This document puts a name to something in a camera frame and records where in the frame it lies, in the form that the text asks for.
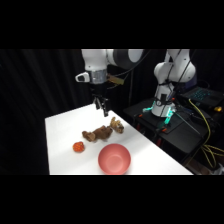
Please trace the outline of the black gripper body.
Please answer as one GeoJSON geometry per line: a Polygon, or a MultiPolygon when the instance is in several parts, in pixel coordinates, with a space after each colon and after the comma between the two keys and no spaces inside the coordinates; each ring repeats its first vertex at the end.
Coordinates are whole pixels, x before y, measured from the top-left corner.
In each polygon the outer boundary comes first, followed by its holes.
{"type": "Polygon", "coordinates": [[[91,93],[94,97],[106,97],[107,93],[107,84],[102,83],[102,84],[91,84],[90,85],[91,93]]]}

